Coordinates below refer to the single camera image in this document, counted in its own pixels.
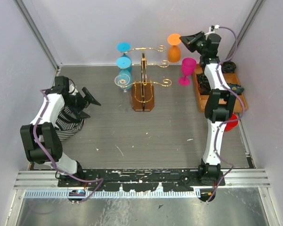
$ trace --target wooden stand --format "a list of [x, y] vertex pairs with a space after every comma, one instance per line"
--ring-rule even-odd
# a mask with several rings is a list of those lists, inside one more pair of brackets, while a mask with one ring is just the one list
[[150, 100], [146, 103], [141, 103], [137, 100], [142, 101], [142, 84], [134, 84], [132, 86], [132, 102], [133, 102], [133, 110], [136, 112], [149, 112], [154, 107], [154, 86], [151, 84], [147, 84], [144, 86], [145, 90], [145, 100]]
[[[207, 101], [208, 101], [208, 95], [201, 95], [198, 91], [197, 74], [201, 74], [201, 73], [202, 73], [202, 68], [199, 65], [197, 65], [194, 73], [192, 74], [192, 80], [193, 80], [193, 83], [194, 83], [196, 99], [197, 99], [197, 103], [198, 103], [198, 109], [199, 109], [200, 112], [204, 112], [205, 106], [206, 106]], [[236, 73], [223, 74], [223, 76], [224, 76], [225, 81], [227, 83], [240, 85]], [[241, 95], [239, 95], [239, 97], [242, 99], [242, 101], [244, 103], [245, 110], [247, 110], [248, 107], [247, 107], [247, 104], [245, 102], [244, 95], [241, 94]], [[225, 104], [225, 101], [220, 100], [219, 103]], [[234, 107], [234, 113], [241, 113], [241, 112], [242, 112], [242, 106], [241, 106], [239, 100], [236, 99], [236, 103], [235, 103], [235, 107]]]

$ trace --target black and white striped towel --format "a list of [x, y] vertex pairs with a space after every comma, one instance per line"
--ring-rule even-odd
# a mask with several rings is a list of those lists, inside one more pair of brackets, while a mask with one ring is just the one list
[[57, 135], [59, 139], [66, 140], [80, 131], [85, 119], [79, 119], [67, 106], [63, 107], [56, 121]]

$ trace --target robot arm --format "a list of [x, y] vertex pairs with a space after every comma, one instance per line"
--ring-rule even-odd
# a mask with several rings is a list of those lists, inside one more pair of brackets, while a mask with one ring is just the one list
[[47, 109], [37, 125], [36, 132], [38, 139], [53, 157], [59, 169], [72, 175], [77, 174], [79, 170], [81, 171], [79, 163], [70, 159], [65, 153], [63, 153], [62, 143], [56, 133], [55, 125], [58, 114], [64, 106], [69, 107], [69, 109], [79, 119], [90, 117], [88, 114], [83, 112], [83, 109], [88, 107], [89, 104], [100, 105], [100, 103], [94, 99], [87, 88], [84, 87], [83, 92], [85, 93], [85, 97], [82, 97], [73, 84], [69, 85], [69, 78], [64, 76], [56, 77], [55, 85], [50, 89], [45, 90], [48, 100], [44, 98], [43, 105], [37, 116], [29, 125], [22, 126], [20, 130], [28, 161], [49, 166], [51, 165], [50, 160], [44, 151], [38, 146], [33, 137], [33, 127], [37, 123], [37, 120], [48, 101]]
[[[236, 97], [226, 89], [228, 85], [221, 67], [218, 67], [220, 60], [217, 53], [221, 37], [215, 34], [214, 28], [215, 26], [210, 27], [207, 38], [204, 32], [180, 37], [189, 51], [197, 51], [201, 54], [200, 66], [211, 87], [205, 106], [205, 117], [208, 119], [208, 139], [198, 172], [200, 179], [213, 180], [221, 177], [220, 159], [217, 154], [220, 155], [223, 132], [226, 127], [223, 122], [232, 116], [236, 100]], [[220, 104], [220, 99], [223, 99], [226, 104]]]

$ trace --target white wall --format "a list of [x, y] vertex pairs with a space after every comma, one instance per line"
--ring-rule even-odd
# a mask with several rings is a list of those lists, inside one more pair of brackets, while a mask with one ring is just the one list
[[[255, 0], [24, 0], [45, 37], [53, 43], [63, 65], [114, 64], [117, 45], [133, 48], [169, 46], [172, 33], [191, 35], [213, 24], [239, 32]], [[227, 56], [233, 43], [230, 32], [220, 31], [219, 55]], [[181, 44], [182, 59], [191, 53]], [[133, 62], [140, 52], [130, 53]], [[160, 62], [167, 53], [148, 51], [150, 61]]]
[[249, 109], [242, 119], [283, 220], [283, 1], [267, 0], [234, 57]]
[[54, 68], [12, 0], [0, 0], [0, 226], [19, 170], [28, 166], [20, 127], [42, 104]]

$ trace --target pink goblet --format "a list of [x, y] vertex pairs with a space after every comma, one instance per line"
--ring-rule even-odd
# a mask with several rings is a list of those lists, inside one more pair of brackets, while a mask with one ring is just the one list
[[196, 68], [197, 62], [193, 58], [185, 58], [182, 61], [181, 64], [181, 71], [183, 73], [183, 77], [180, 77], [178, 82], [182, 86], [188, 86], [190, 84], [190, 80], [187, 78], [187, 76], [192, 75], [195, 68]]

